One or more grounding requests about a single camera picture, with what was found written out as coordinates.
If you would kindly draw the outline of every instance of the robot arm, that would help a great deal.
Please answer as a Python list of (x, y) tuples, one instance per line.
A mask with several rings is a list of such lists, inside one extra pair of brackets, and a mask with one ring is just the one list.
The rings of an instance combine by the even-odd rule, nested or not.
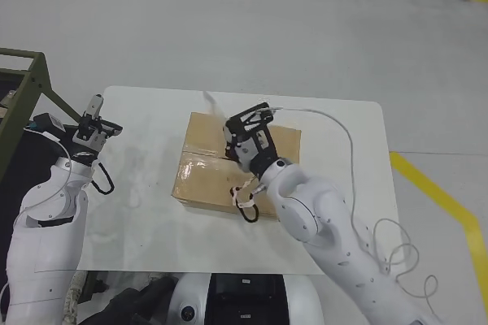
[[(224, 126), (227, 157), (259, 178), (282, 226), (303, 242), (320, 269), (372, 325), (439, 324), (360, 248), (344, 196), (330, 182), (308, 177), (300, 166), (277, 157), (266, 126), (272, 120), (267, 107), (263, 103), (228, 120)], [(372, 234), (367, 236), (372, 247)]]
[[(93, 97), (66, 145), (71, 159), (60, 157), (50, 168), (50, 178), (31, 188), (22, 201), (7, 254), (11, 299), (6, 324), (62, 323), (85, 235), (88, 198), (83, 188), (93, 182), (92, 163), (106, 139), (122, 130), (101, 120), (102, 102), (100, 95)], [(46, 120), (63, 128), (52, 117)]]

